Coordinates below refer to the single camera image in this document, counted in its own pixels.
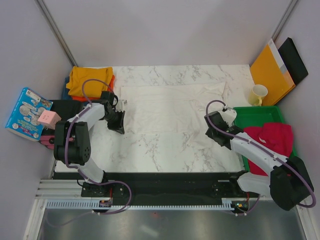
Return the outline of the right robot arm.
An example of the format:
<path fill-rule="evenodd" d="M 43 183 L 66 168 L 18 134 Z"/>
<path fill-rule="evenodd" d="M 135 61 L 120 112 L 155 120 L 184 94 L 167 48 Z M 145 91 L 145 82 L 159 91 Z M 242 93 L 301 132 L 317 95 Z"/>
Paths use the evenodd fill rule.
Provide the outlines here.
<path fill-rule="evenodd" d="M 317 199 L 304 161 L 298 156 L 287 157 L 260 144 L 241 128 L 229 126 L 219 111 L 205 114 L 209 136 L 221 146 L 244 156 L 259 166 L 265 176 L 242 173 L 229 184 L 235 197 L 245 192 L 270 197 L 283 210 L 295 206 L 313 208 Z"/>

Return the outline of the white t shirt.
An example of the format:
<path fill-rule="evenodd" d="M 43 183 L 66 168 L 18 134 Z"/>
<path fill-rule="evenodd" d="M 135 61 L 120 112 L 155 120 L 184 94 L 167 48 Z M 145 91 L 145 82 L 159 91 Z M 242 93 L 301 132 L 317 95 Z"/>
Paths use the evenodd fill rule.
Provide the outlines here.
<path fill-rule="evenodd" d="M 225 83 L 123 86 L 124 128 L 134 134 L 198 133 L 212 100 L 222 100 Z"/>

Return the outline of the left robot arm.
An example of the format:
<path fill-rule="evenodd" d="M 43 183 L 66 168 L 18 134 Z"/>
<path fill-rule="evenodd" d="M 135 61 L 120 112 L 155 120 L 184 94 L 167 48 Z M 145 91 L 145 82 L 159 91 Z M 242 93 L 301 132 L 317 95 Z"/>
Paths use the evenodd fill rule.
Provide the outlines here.
<path fill-rule="evenodd" d="M 106 173 L 91 157 L 90 129 L 99 121 L 106 121 L 107 128 L 123 135 L 125 111 L 117 111 L 119 99 L 110 91 L 103 91 L 100 99 L 89 102 L 85 108 L 68 120 L 55 125 L 53 155 L 69 169 L 75 169 L 92 185 L 99 197 L 110 191 Z"/>

